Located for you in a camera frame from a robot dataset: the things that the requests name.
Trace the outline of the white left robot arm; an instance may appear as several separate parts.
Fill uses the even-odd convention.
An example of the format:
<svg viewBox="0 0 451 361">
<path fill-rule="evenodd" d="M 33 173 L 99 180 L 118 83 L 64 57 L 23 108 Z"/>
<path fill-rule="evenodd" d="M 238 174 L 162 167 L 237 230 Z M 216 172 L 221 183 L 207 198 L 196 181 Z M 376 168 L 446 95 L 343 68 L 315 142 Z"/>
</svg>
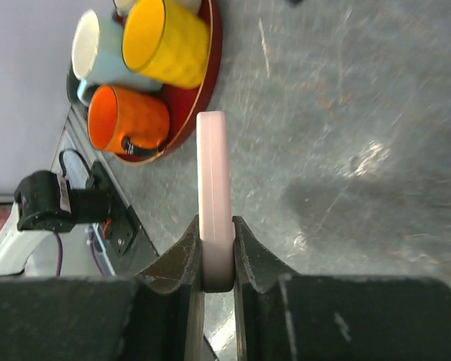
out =
<svg viewBox="0 0 451 361">
<path fill-rule="evenodd" d="M 0 231 L 0 276 L 22 272 L 35 248 L 49 235 L 89 224 L 103 226 L 104 239 L 118 257 L 125 255 L 138 233 L 131 208 L 102 163 L 92 164 L 84 188 L 73 188 L 64 176 L 48 170 L 23 178 Z"/>
</svg>

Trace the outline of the phone with pink case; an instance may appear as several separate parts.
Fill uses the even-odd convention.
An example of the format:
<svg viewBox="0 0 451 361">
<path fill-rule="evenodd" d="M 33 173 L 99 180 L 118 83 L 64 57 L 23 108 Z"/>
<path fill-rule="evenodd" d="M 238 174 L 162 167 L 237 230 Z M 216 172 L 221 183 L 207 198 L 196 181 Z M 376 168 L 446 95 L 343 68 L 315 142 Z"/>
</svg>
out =
<svg viewBox="0 0 451 361">
<path fill-rule="evenodd" d="M 202 284 L 206 293 L 224 293 L 235 281 L 232 198 L 226 119 L 205 111 L 196 120 L 198 224 L 202 243 Z"/>
</svg>

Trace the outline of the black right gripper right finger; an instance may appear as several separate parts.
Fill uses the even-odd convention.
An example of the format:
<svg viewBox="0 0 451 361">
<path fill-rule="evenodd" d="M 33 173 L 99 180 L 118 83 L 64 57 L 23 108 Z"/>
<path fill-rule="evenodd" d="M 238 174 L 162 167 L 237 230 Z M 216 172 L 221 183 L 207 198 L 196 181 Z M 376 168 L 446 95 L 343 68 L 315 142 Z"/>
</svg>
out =
<svg viewBox="0 0 451 361">
<path fill-rule="evenodd" d="M 292 360 L 281 276 L 297 272 L 258 241 L 242 217 L 235 226 L 235 327 L 239 360 Z"/>
</svg>

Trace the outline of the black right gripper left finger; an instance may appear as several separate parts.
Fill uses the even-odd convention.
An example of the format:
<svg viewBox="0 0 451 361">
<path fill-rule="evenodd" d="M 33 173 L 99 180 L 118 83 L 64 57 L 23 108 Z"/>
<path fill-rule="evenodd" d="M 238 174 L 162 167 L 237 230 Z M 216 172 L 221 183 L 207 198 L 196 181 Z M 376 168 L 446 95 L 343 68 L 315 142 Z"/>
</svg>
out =
<svg viewBox="0 0 451 361">
<path fill-rule="evenodd" d="M 180 240 L 141 272 L 146 284 L 145 345 L 154 359 L 201 359 L 204 292 L 198 231 L 194 217 Z"/>
</svg>

